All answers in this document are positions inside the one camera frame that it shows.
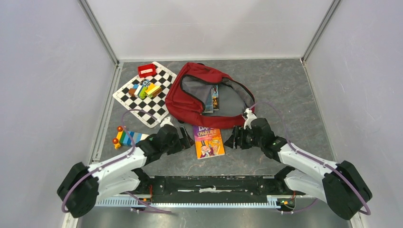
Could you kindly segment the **blue nineteen eighty-four book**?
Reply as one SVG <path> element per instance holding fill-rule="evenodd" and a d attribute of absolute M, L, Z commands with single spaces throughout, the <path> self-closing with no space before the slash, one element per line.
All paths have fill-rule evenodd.
<path fill-rule="evenodd" d="M 203 114 L 211 114 L 214 112 L 213 110 L 213 97 L 212 97 L 212 89 L 208 93 L 207 99 L 205 101 L 205 108 L 203 110 Z"/>

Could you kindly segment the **red backpack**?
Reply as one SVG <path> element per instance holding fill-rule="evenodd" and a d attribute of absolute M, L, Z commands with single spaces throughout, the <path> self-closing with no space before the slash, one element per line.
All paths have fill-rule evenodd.
<path fill-rule="evenodd" d="M 218 87 L 219 109 L 206 113 L 207 100 Z M 255 104 L 253 93 L 228 74 L 199 63 L 186 63 L 166 98 L 169 114 L 194 126 L 230 129 L 244 124 L 242 113 Z"/>

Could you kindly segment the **169-storey treehouse book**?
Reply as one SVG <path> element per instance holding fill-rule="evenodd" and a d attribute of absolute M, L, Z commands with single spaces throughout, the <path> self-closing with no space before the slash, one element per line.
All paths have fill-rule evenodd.
<path fill-rule="evenodd" d="M 211 95 L 212 95 L 212 104 L 213 104 L 213 110 L 218 111 L 219 110 L 219 86 L 214 85 L 211 88 Z"/>

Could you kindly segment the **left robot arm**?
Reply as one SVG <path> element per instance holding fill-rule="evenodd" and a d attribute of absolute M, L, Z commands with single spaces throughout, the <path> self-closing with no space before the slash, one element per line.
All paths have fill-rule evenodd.
<path fill-rule="evenodd" d="M 62 200 L 61 209 L 79 218 L 87 214 L 96 203 L 119 193 L 145 193 L 152 187 L 151 178 L 143 167 L 160 159 L 189 149 L 194 140 L 183 126 L 162 126 L 156 134 L 138 141 L 129 150 L 106 161 L 72 166 L 57 195 Z"/>

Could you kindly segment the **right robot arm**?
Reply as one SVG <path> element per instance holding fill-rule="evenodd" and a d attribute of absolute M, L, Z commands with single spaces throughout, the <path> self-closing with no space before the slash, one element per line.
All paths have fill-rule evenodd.
<path fill-rule="evenodd" d="M 312 155 L 286 138 L 276 136 L 265 118 L 257 118 L 247 126 L 234 126 L 225 146 L 233 149 L 258 147 L 266 157 L 285 165 L 275 177 L 277 192 L 299 191 L 324 203 L 340 218 L 350 220 L 365 208 L 373 195 L 356 167 Z"/>

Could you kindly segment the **orange Roald Dahl book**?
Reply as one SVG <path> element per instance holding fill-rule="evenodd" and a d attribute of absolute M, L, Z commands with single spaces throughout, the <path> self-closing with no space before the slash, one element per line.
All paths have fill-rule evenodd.
<path fill-rule="evenodd" d="M 220 129 L 193 126 L 192 130 L 197 159 L 217 157 L 225 154 Z"/>

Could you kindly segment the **black white chess mat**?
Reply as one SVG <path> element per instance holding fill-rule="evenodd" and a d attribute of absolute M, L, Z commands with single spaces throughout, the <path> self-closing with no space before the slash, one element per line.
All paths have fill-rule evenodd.
<path fill-rule="evenodd" d="M 168 115 L 165 98 L 177 75 L 158 62 L 138 67 L 137 75 L 113 93 L 113 98 L 147 127 Z"/>

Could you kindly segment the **toy block train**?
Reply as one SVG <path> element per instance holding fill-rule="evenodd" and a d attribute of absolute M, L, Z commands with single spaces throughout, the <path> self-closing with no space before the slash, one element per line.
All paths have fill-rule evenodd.
<path fill-rule="evenodd" d="M 114 148 L 117 150 L 122 146 L 132 146 L 132 144 L 137 144 L 139 141 L 144 140 L 148 137 L 148 134 L 136 133 L 132 131 L 125 132 L 123 126 L 117 127 L 117 135 L 113 139 Z"/>

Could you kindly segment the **colourful toy block cluster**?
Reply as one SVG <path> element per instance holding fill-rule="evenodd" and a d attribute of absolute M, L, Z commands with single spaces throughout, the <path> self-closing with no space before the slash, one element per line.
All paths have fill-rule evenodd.
<path fill-rule="evenodd" d="M 128 91 L 131 97 L 144 100 L 146 97 L 154 98 L 163 91 L 160 85 L 156 85 L 149 80 L 143 80 L 140 83 L 134 84 Z"/>

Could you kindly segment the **red plastic box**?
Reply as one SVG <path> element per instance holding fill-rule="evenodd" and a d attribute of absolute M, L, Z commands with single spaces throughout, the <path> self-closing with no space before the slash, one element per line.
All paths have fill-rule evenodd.
<path fill-rule="evenodd" d="M 139 66 L 137 68 L 137 71 L 138 71 L 138 76 L 140 78 L 145 78 L 145 77 L 148 77 L 148 76 L 155 76 L 157 74 L 156 66 L 153 63 Z"/>

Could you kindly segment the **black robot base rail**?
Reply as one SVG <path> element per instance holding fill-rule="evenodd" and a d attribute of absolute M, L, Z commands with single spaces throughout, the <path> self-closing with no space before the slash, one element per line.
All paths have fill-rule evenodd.
<path fill-rule="evenodd" d="M 153 203 L 264 203 L 267 196 L 303 196 L 276 176 L 149 176 L 135 171 L 140 184 L 131 194 L 147 195 Z"/>

